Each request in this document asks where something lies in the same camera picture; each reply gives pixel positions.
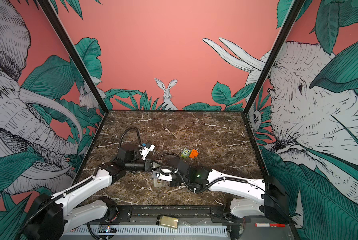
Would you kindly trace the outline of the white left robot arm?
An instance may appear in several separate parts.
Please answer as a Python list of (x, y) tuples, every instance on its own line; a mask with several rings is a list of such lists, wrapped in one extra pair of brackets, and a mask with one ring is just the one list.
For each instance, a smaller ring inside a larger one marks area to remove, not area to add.
[(39, 195), (15, 239), (58, 240), (67, 232), (93, 220), (115, 220), (117, 204), (109, 197), (101, 197), (90, 205), (80, 204), (119, 181), (129, 171), (151, 172), (153, 161), (147, 156), (154, 149), (155, 146), (150, 143), (120, 147), (113, 160), (98, 166), (85, 180), (50, 196)]

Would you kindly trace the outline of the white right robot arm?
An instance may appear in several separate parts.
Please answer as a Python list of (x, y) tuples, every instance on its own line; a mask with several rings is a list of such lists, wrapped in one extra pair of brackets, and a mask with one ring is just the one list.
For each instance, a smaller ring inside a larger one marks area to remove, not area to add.
[(289, 194), (273, 176), (246, 179), (207, 167), (191, 167), (177, 157), (158, 170), (165, 181), (183, 184), (194, 194), (211, 191), (240, 197), (230, 205), (231, 215), (237, 218), (264, 216), (278, 224), (293, 222), (289, 212)]

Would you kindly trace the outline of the grey remote control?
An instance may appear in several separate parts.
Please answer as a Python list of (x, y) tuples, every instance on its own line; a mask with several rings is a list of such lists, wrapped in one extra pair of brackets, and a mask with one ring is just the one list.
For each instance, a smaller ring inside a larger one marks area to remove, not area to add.
[(158, 171), (158, 167), (160, 166), (160, 164), (157, 163), (153, 163), (152, 164), (152, 179), (153, 179), (153, 184), (155, 188), (161, 188), (163, 187), (163, 181), (159, 179), (159, 171)]

